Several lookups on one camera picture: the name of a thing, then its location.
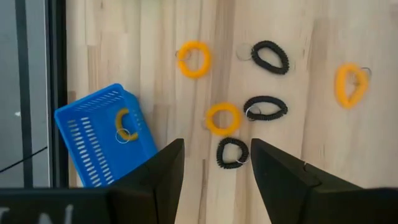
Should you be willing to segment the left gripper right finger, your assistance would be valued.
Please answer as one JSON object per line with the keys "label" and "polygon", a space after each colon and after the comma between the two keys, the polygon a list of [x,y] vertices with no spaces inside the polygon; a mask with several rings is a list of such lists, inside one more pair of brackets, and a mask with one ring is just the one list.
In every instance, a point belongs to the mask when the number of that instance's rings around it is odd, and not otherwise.
{"label": "left gripper right finger", "polygon": [[361,189],[259,138],[251,140],[251,163],[272,223],[303,223],[310,194],[317,187],[337,192]]}

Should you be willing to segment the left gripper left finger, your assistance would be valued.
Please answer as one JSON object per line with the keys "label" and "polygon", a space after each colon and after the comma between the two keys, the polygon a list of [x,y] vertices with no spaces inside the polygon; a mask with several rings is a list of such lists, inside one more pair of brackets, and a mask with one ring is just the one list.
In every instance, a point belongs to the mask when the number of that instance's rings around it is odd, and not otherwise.
{"label": "left gripper left finger", "polygon": [[110,223],[174,224],[182,190],[185,145],[175,139],[109,186]]}

